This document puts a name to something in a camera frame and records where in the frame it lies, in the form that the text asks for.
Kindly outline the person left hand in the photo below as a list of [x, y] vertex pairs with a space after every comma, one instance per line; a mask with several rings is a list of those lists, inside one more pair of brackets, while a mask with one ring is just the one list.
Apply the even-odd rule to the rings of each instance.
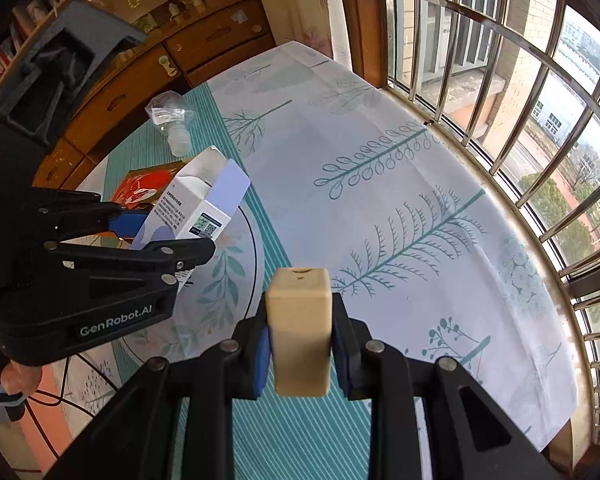
[[38, 390], [42, 375], [42, 367], [27, 366], [10, 361], [2, 371], [1, 385], [10, 396], [18, 393], [30, 396]]

